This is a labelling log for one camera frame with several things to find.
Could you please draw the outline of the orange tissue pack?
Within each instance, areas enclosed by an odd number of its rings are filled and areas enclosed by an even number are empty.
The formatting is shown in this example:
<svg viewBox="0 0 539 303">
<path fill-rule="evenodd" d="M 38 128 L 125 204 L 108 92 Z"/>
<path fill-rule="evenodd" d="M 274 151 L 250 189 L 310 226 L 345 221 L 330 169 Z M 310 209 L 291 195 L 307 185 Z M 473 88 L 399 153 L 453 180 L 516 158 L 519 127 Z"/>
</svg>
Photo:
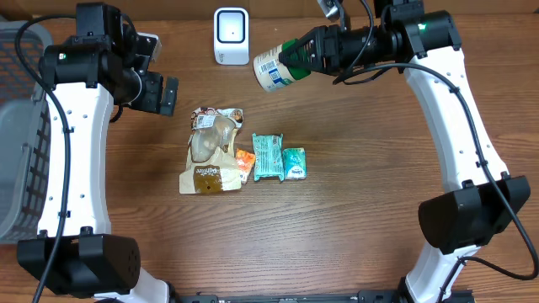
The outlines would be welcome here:
<svg viewBox="0 0 539 303">
<path fill-rule="evenodd" d="M 248 182 L 248 178 L 252 172 L 253 166 L 256 162 L 256 156 L 242 149 L 236 150 L 236 161 L 240 169 L 240 179 L 242 184 Z"/>
</svg>

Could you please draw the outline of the small teal tissue pack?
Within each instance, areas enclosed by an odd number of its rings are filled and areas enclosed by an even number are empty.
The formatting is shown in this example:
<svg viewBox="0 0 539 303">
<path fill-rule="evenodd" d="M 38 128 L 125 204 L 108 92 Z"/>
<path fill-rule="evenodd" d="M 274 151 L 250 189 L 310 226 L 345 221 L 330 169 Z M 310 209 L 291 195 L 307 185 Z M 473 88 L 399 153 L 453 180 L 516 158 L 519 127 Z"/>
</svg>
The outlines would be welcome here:
<svg viewBox="0 0 539 303">
<path fill-rule="evenodd" d="M 306 153 L 303 147 L 283 151 L 286 180 L 303 180 L 307 177 Z"/>
</svg>

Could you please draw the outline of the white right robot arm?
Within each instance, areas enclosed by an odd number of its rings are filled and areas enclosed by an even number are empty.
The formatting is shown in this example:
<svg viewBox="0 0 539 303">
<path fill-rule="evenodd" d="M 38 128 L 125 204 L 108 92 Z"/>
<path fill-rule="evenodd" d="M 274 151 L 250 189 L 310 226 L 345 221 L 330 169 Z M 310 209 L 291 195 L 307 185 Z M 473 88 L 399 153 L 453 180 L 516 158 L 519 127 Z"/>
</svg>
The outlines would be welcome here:
<svg viewBox="0 0 539 303">
<path fill-rule="evenodd" d="M 469 88 L 462 39 L 445 10 L 428 13 L 420 1 L 366 5 L 369 25 L 352 29 L 343 4 L 320 4 L 330 25 L 286 47 L 285 66 L 355 85 L 391 69 L 405 76 L 430 129 L 444 192 L 419 206 L 425 244 L 414 268 L 389 295 L 361 291 L 361 302 L 470 302 L 451 287 L 478 250 L 509 225 L 529 199 L 525 177 L 514 177 L 495 151 Z"/>
</svg>

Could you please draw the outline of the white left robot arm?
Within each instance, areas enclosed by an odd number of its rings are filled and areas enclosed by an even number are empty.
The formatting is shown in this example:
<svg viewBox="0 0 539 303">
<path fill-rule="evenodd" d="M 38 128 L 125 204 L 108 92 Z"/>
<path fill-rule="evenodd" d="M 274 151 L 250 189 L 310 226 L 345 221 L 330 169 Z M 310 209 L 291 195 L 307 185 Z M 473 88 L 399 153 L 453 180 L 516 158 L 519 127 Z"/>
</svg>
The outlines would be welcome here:
<svg viewBox="0 0 539 303">
<path fill-rule="evenodd" d="M 45 205 L 37 236 L 17 246 L 19 265 L 40 290 L 99 302 L 178 300 L 174 287 L 141 265 L 137 242 L 116 236 L 105 198 L 109 124 L 123 109 L 170 116 L 179 81 L 149 70 L 156 35 L 106 3 L 80 3 L 76 32 L 46 47 L 31 72 L 49 108 Z"/>
</svg>

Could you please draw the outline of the clear snack pouch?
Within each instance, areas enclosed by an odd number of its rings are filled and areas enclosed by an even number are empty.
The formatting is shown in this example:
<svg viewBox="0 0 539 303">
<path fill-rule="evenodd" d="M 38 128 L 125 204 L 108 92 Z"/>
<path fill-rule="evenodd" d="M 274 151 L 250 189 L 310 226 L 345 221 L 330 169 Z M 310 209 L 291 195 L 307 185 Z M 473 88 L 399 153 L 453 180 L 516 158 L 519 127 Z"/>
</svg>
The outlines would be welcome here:
<svg viewBox="0 0 539 303">
<path fill-rule="evenodd" d="M 243 126 L 241 109 L 200 107 L 190 116 L 186 168 L 179 175 L 181 194 L 214 194 L 242 187 L 234 141 Z"/>
</svg>

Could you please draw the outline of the green lid jar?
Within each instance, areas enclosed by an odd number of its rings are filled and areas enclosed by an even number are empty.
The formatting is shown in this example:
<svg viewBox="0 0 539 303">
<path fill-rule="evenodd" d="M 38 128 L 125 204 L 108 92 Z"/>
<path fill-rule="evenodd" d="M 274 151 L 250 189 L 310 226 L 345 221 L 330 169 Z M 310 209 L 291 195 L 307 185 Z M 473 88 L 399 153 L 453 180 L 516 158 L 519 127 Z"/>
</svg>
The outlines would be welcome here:
<svg viewBox="0 0 539 303">
<path fill-rule="evenodd" d="M 260 87 L 272 93 L 311 75 L 306 69 L 288 67 L 279 61 L 279 54 L 296 41 L 289 40 L 253 59 L 253 72 Z"/>
</svg>

